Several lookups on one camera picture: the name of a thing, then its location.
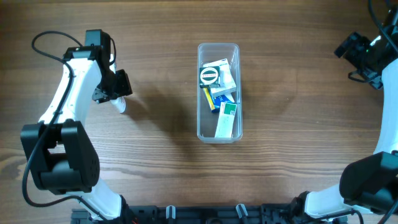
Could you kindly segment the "white blue medicine box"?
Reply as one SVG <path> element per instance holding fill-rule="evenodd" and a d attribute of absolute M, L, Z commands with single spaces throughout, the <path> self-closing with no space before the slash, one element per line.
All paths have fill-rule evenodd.
<path fill-rule="evenodd" d="M 212 96 L 217 97 L 236 91 L 236 83 L 231 74 L 227 58 L 210 63 L 205 63 L 203 66 L 204 67 L 219 66 L 220 68 L 221 86 L 210 89 Z"/>

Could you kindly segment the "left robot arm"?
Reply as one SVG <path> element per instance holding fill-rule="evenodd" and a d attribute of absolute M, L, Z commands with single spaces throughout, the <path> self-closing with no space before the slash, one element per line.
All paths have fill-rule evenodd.
<path fill-rule="evenodd" d="M 85 41 L 66 50 L 59 62 L 63 75 L 46 112 L 21 130 L 27 159 L 22 195 L 27 204 L 41 207 L 28 194 L 27 179 L 39 190 L 58 196 L 59 202 L 76 200 L 93 223 L 137 223 L 125 198 L 100 178 L 100 162 L 86 131 L 91 102 L 113 104 L 126 110 L 132 93 L 127 73 L 116 67 L 116 45 L 109 34 L 86 31 Z"/>

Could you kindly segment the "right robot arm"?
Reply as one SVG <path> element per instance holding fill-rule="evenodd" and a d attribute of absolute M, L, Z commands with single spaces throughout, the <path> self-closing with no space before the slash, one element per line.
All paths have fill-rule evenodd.
<path fill-rule="evenodd" d="M 381 215 L 380 223 L 397 214 L 397 5 L 389 3 L 380 22 L 368 2 L 379 30 L 374 40 L 353 32 L 335 50 L 355 67 L 350 80 L 367 83 L 384 93 L 381 130 L 371 156 L 349 164 L 339 184 L 304 192 L 292 201 L 291 223 L 342 222 L 348 215 Z"/>

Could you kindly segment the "blue VapoDrops box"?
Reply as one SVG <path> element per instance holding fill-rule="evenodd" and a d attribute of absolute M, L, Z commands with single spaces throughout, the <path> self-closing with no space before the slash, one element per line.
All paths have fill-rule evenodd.
<path fill-rule="evenodd" d="M 203 92 L 212 113 L 220 112 L 220 106 L 222 102 L 234 103 L 233 96 L 230 93 L 215 97 L 212 96 L 211 92 L 207 88 L 203 88 Z"/>

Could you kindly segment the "white Panadol box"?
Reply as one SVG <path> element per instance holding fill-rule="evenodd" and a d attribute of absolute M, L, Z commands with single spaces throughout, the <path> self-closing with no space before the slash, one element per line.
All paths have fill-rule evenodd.
<path fill-rule="evenodd" d="M 215 131 L 216 138 L 230 138 L 232 136 L 236 109 L 237 104 L 221 102 L 218 123 Z"/>

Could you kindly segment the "green Zam-Buk ointment box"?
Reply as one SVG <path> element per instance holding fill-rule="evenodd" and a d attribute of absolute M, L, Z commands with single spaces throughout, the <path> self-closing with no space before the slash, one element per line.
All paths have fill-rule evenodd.
<path fill-rule="evenodd" d="M 219 66 L 201 67 L 198 77 L 200 88 L 216 88 L 221 86 Z"/>

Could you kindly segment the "small clear spray bottle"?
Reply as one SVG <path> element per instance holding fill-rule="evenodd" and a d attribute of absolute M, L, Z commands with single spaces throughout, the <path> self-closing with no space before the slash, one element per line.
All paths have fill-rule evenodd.
<path fill-rule="evenodd" d="M 114 62 L 109 66 L 111 71 L 116 72 L 116 63 Z M 123 114 L 126 110 L 126 101 L 125 98 L 119 97 L 115 100 L 110 100 L 111 104 L 119 111 L 120 114 Z"/>

